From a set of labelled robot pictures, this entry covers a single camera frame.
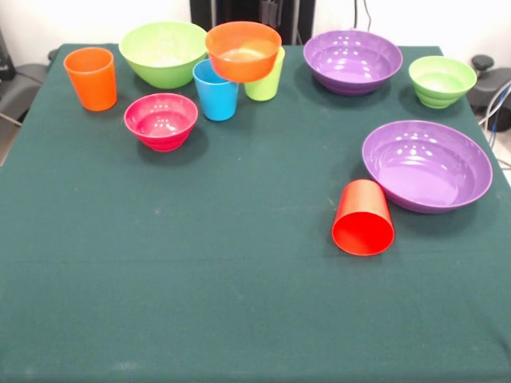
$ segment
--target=pink bowl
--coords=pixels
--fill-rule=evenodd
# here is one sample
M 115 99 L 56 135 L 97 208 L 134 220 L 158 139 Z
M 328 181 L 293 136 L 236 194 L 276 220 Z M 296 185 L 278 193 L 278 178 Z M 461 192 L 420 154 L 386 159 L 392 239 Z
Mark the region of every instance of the pink bowl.
M 192 131 L 199 111 L 195 103 L 175 93 L 155 93 L 134 101 L 125 112 L 133 135 L 157 152 L 178 149 Z

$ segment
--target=large purple bowl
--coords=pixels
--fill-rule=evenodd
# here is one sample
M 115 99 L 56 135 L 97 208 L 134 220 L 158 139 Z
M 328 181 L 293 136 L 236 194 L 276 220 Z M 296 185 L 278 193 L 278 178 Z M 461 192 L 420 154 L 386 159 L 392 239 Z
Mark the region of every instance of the large purple bowl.
M 488 156 L 458 130 L 395 121 L 364 141 L 362 158 L 387 197 L 418 213 L 445 213 L 482 197 L 492 183 Z
M 319 34 L 307 42 L 303 56 L 319 83 L 344 96 L 375 91 L 402 65 L 396 45 L 361 30 Z

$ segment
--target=green bowl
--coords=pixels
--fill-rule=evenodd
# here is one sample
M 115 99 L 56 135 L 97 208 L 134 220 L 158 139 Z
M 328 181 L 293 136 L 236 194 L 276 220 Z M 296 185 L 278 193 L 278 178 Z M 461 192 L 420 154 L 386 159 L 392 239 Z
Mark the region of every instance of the green bowl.
M 443 56 L 426 56 L 410 64 L 408 74 L 415 94 L 425 105 L 443 109 L 465 95 L 477 81 L 467 64 Z
M 206 34 L 189 22 L 153 22 L 126 34 L 119 50 L 144 81 L 174 89 L 189 83 L 194 65 L 206 57 Z

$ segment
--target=bowl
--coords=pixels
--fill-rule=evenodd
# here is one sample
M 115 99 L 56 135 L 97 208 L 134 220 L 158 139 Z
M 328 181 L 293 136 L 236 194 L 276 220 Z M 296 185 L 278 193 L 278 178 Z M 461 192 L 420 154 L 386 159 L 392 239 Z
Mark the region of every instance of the bowl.
M 213 69 L 232 82 L 266 77 L 281 45 L 277 31 L 258 22 L 226 22 L 212 28 L 206 37 Z
M 443 56 L 426 56 L 415 60 L 410 64 L 408 74 L 418 99 L 434 109 L 454 104 L 477 81 L 477 75 L 469 65 Z
M 193 130 L 199 111 L 192 100 L 175 93 L 155 93 L 135 100 L 125 112 L 125 125 L 157 152 L 178 149 Z
M 429 121 L 376 128 L 363 143 L 362 158 L 388 199 L 418 213 L 468 205 L 486 193 L 493 178 L 488 156 L 473 140 Z
M 402 66 L 396 45 L 361 30 L 331 30 L 314 36 L 303 47 L 303 56 L 320 84 L 344 96 L 374 92 Z
M 153 22 L 126 34 L 119 50 L 133 71 L 158 89 L 192 80 L 193 66 L 206 57 L 206 31 L 189 22 Z

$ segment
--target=cup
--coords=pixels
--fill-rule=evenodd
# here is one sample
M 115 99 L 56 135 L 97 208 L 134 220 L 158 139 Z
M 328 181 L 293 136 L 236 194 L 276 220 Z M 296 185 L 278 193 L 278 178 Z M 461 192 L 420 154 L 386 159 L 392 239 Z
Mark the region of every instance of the cup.
M 254 101 L 268 101 L 276 96 L 285 56 L 286 51 L 281 46 L 270 74 L 261 80 L 245 83 L 245 93 L 249 98 Z
M 99 47 L 74 50 L 65 57 L 64 67 L 85 109 L 100 112 L 115 105 L 115 66 L 109 50 Z
M 343 192 L 332 238 L 341 250 L 366 257 L 387 250 L 394 227 L 382 188 L 370 180 L 350 182 Z
M 228 120 L 236 113 L 238 84 L 215 73 L 209 59 L 193 67 L 193 78 L 199 93 L 202 113 L 209 120 Z

